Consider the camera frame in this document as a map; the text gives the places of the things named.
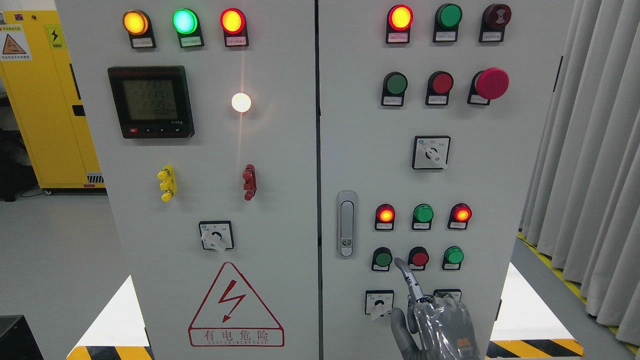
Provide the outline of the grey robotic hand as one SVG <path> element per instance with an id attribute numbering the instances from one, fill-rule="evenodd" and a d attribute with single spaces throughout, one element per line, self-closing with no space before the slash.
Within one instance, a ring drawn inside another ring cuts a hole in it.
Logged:
<path id="1" fill-rule="evenodd" d="M 466 306 L 446 294 L 425 295 L 410 266 L 394 258 L 409 289 L 407 313 L 394 307 L 391 332 L 405 360 L 482 360 Z"/>

